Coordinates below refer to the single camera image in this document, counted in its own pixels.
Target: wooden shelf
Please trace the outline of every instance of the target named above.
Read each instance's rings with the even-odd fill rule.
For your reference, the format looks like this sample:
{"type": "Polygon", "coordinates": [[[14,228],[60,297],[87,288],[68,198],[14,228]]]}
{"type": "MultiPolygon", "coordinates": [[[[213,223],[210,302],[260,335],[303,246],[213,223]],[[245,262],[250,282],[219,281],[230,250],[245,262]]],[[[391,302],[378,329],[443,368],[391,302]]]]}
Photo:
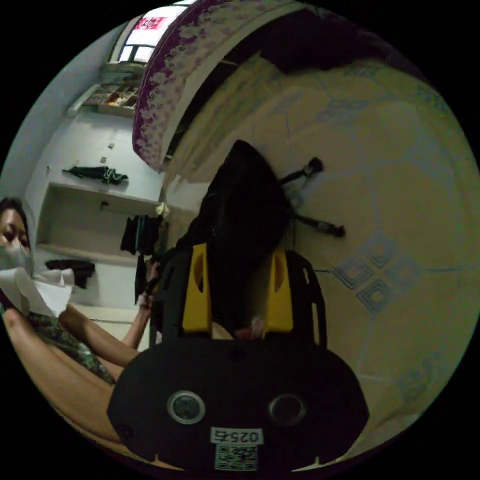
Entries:
{"type": "Polygon", "coordinates": [[[78,248],[69,248],[67,246],[54,245],[52,243],[38,243],[37,248],[52,252],[54,254],[73,257],[79,260],[88,260],[90,262],[100,262],[103,264],[123,265],[126,267],[135,267],[137,265],[137,256],[124,257],[121,255],[109,255],[106,253],[95,253],[92,251],[80,250],[78,248]]]}
{"type": "Polygon", "coordinates": [[[127,219],[156,217],[158,205],[119,193],[51,183],[41,208],[36,246],[65,257],[135,266],[137,256],[120,250],[127,219]]]}

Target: woman's leg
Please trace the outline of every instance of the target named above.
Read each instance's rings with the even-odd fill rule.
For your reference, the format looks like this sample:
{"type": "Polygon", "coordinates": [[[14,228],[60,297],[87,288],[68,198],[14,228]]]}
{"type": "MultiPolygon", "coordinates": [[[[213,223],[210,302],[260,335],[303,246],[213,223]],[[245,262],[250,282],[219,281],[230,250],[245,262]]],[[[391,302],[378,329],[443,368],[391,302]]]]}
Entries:
{"type": "Polygon", "coordinates": [[[85,430],[119,443],[106,415],[113,386],[43,342],[16,310],[7,310],[3,321],[20,361],[47,401],[85,430]]]}
{"type": "Polygon", "coordinates": [[[114,365],[126,367],[139,354],[137,350],[107,333],[71,305],[67,306],[58,321],[80,342],[86,344],[95,355],[114,365]]]}

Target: dark green cloth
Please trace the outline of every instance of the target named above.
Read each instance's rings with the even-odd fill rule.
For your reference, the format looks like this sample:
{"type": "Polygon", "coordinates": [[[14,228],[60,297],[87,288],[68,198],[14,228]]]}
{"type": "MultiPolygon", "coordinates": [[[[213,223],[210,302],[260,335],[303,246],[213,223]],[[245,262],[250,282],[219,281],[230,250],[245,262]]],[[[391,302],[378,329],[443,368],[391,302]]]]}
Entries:
{"type": "Polygon", "coordinates": [[[120,185],[127,181],[127,175],[117,173],[114,168],[107,166],[73,166],[69,170],[63,169],[62,172],[74,175],[79,179],[99,180],[103,184],[120,185]]]}

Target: hanging clothes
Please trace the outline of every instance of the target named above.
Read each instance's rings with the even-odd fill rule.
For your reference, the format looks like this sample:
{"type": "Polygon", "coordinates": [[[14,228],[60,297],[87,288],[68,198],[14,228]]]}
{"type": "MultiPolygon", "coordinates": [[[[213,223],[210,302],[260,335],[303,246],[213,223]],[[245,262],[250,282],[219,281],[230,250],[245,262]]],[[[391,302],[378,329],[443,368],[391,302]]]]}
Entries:
{"type": "Polygon", "coordinates": [[[83,290],[87,289],[87,280],[95,272],[95,264],[84,260],[49,260],[45,262],[49,270],[73,270],[75,285],[83,290]]]}
{"type": "Polygon", "coordinates": [[[108,168],[107,166],[73,166],[62,172],[74,175],[79,179],[91,179],[98,180],[103,184],[120,185],[123,182],[128,181],[128,176],[121,173],[117,173],[114,168],[108,168]]]}
{"type": "Polygon", "coordinates": [[[135,255],[137,251],[137,226],[139,222],[139,216],[133,218],[127,218],[125,231],[121,238],[120,250],[123,252],[129,252],[135,255]]]}
{"type": "MultiPolygon", "coordinates": [[[[134,218],[128,218],[125,231],[120,243],[120,250],[130,252],[132,255],[139,253],[134,284],[135,302],[139,295],[145,291],[147,286],[147,266],[145,256],[152,256],[156,251],[160,232],[163,228],[164,218],[162,215],[149,217],[148,215],[136,215],[134,218]]],[[[160,244],[162,252],[166,250],[167,239],[164,238],[160,244]]]]}

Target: circular lens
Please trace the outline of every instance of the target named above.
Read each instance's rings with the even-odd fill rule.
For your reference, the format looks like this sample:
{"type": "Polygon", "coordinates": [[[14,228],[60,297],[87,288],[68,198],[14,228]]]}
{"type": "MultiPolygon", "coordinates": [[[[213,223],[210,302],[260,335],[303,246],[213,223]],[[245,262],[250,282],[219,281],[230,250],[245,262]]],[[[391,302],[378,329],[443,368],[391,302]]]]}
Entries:
{"type": "Polygon", "coordinates": [[[290,427],[305,416],[307,409],[298,395],[284,393],[271,401],[268,413],[275,423],[290,427]]]}
{"type": "Polygon", "coordinates": [[[178,391],[168,399],[167,410],[175,421],[185,425],[193,425],[204,417],[205,404],[192,391],[178,391]]]}

